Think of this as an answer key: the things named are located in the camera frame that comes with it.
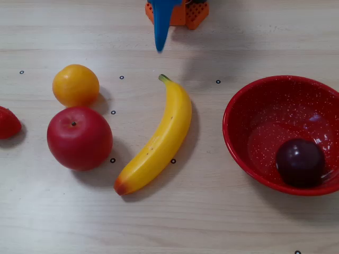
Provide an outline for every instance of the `yellow orange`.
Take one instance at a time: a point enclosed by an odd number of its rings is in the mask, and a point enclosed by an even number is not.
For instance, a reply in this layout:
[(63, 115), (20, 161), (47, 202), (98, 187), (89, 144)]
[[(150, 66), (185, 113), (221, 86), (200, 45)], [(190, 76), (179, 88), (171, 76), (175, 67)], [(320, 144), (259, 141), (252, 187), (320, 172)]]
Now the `yellow orange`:
[(99, 89), (97, 76), (82, 65), (65, 67), (53, 80), (53, 93), (66, 107), (90, 105), (97, 99)]

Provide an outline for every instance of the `toy fruit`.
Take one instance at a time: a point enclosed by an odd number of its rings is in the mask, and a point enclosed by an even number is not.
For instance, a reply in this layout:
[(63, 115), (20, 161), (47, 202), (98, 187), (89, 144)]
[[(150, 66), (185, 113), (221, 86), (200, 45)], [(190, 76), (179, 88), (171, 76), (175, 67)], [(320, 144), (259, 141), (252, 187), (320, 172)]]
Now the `toy fruit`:
[(67, 168), (90, 170), (110, 154), (113, 136), (108, 122), (87, 107), (69, 107), (53, 117), (47, 129), (50, 151)]
[(315, 143), (292, 139), (276, 153), (276, 167), (285, 183), (299, 188), (314, 187), (321, 183), (325, 156)]
[(187, 92), (164, 75), (159, 79), (167, 90), (164, 116), (153, 137), (115, 181), (119, 195), (133, 193), (152, 181), (173, 159), (189, 130), (192, 104)]
[(53, 80), (53, 93), (66, 107), (88, 106), (99, 95), (99, 81), (96, 75), (82, 65), (69, 65)]
[(19, 119), (9, 109), (0, 106), (0, 139), (8, 139), (20, 131)]

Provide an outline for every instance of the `bowl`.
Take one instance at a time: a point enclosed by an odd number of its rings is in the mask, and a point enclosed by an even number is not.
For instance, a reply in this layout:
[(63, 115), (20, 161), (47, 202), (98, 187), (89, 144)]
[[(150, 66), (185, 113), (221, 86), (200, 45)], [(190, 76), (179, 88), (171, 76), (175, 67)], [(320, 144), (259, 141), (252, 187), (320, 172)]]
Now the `bowl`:
[[(258, 182), (301, 196), (339, 190), (339, 93), (297, 76), (263, 78), (242, 88), (228, 103), (222, 122), (225, 143), (239, 166)], [(322, 184), (285, 184), (275, 154), (288, 140), (312, 140), (325, 155)]]

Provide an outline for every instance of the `strawberry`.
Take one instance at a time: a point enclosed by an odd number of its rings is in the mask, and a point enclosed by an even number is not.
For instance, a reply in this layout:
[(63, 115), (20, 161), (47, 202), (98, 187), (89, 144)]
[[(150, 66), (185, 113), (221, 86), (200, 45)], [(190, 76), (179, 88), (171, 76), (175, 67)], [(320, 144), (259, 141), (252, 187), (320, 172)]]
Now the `strawberry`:
[(9, 109), (0, 106), (0, 139), (8, 139), (20, 130), (19, 119)]

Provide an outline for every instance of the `dark purple plum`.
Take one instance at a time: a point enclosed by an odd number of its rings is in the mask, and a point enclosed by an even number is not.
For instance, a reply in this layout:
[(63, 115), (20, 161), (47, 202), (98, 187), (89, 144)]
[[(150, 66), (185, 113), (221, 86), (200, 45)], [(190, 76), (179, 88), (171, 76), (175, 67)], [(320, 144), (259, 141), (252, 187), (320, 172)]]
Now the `dark purple plum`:
[(317, 144), (304, 139), (292, 139), (279, 148), (275, 163), (286, 184), (309, 188), (321, 183), (325, 156)]

